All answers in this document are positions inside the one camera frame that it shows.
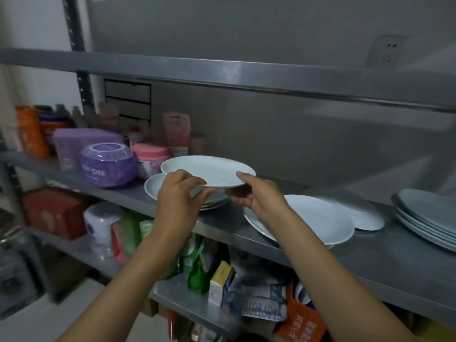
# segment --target wall socket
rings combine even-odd
[[[395,68],[402,55],[407,36],[379,36],[372,45],[367,67],[377,69]]]

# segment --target hand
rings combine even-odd
[[[227,190],[231,201],[251,209],[269,228],[278,222],[287,211],[293,211],[275,182],[239,171],[236,175],[250,185],[251,193],[246,192],[246,189],[250,191],[248,185],[232,188]]]
[[[204,185],[200,177],[192,176],[183,169],[170,172],[158,192],[157,215],[152,230],[169,235],[180,248],[190,235],[198,217],[199,209],[206,199],[217,190],[206,188],[191,197],[190,191]]]

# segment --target metal shelf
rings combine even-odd
[[[115,259],[101,260],[98,258],[90,248],[90,236],[88,235],[69,241],[35,228],[27,228],[27,230],[42,241],[99,270],[109,278],[117,276],[124,266]],[[187,287],[186,274],[157,282],[149,293],[149,297],[232,341],[245,331],[246,326],[242,319],[230,316],[220,307],[210,304],[207,294],[199,295],[190,291]]]
[[[60,171],[56,159],[39,160],[5,151],[0,153],[0,162],[146,215],[154,216],[156,211],[157,202],[146,195],[142,181],[104,190],[87,183],[79,172]],[[305,188],[286,181],[278,184],[285,194],[301,194]],[[376,204],[376,207],[387,217],[386,226],[377,232],[356,231],[348,242],[333,247],[332,253],[378,299],[456,327],[456,254],[407,230],[394,219],[391,206]],[[280,246],[256,232],[235,205],[201,212],[193,231],[290,266]]]
[[[456,76],[145,55],[0,49],[0,63],[454,112]]]

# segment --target pink jar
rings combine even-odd
[[[148,179],[162,171],[162,163],[171,158],[171,153],[165,146],[152,143],[139,143],[131,148],[136,155],[136,171],[138,177]]]

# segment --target white bottle with red cap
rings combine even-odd
[[[131,126],[130,133],[128,133],[128,139],[130,141],[130,148],[138,143],[144,142],[144,135],[141,133],[138,126]]]

